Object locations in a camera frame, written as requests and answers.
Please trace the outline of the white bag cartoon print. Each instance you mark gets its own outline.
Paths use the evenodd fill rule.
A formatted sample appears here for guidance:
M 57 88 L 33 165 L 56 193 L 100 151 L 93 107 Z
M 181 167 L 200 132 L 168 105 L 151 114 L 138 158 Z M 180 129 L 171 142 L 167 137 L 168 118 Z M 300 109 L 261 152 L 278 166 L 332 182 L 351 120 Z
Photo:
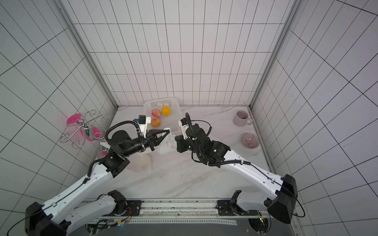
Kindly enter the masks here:
M 169 130 L 168 135 L 157 147 L 157 153 L 160 155 L 165 155 L 177 151 L 177 142 L 175 140 L 176 135 L 171 132 L 170 128 L 164 128 L 164 131 L 166 130 Z

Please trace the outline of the yellow pink peach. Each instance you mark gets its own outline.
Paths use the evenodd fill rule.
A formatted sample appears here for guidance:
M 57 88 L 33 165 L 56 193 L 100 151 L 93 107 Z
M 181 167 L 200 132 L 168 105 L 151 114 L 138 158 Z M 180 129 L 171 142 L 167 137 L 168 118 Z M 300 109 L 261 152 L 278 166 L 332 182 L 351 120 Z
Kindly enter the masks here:
M 158 117 L 152 117 L 151 118 L 151 125 L 153 127 L 158 127 L 160 126 L 160 119 Z

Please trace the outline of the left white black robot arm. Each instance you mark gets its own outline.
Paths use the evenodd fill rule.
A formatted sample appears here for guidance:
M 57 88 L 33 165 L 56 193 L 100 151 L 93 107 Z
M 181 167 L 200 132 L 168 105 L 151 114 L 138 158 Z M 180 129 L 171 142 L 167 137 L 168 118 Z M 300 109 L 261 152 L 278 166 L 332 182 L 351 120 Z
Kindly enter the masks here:
M 130 163 L 129 156 L 143 150 L 154 151 L 169 133 L 168 128 L 151 129 L 141 138 L 131 139 L 124 130 L 115 132 L 109 141 L 101 142 L 107 155 L 94 161 L 84 177 L 43 204 L 34 202 L 27 207 L 25 233 L 28 236 L 66 236 L 100 216 L 122 216 L 128 212 L 127 200 L 117 190 L 85 206 L 78 205 L 123 172 Z

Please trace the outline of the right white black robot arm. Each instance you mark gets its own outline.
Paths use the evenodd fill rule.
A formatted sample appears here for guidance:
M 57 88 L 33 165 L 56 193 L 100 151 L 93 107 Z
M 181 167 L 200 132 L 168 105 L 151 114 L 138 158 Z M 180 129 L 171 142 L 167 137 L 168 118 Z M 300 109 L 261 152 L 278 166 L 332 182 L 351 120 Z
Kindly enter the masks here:
M 180 124 L 180 128 L 182 135 L 175 138 L 178 152 L 190 150 L 201 164 L 232 171 L 259 190 L 237 190 L 230 201 L 237 209 L 266 211 L 282 223 L 291 223 L 298 197 L 294 177 L 281 177 L 254 165 L 224 143 L 210 140 L 197 124 Z

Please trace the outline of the white bag red lettering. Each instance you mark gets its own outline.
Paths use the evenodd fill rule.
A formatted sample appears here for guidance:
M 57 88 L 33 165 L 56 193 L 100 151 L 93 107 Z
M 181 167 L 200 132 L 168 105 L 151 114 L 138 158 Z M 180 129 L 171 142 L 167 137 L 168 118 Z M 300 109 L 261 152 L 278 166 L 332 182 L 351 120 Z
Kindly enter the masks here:
M 126 167 L 128 170 L 137 173 L 150 173 L 152 171 L 152 160 L 147 154 L 135 153 L 128 157 L 128 160 L 130 161 Z

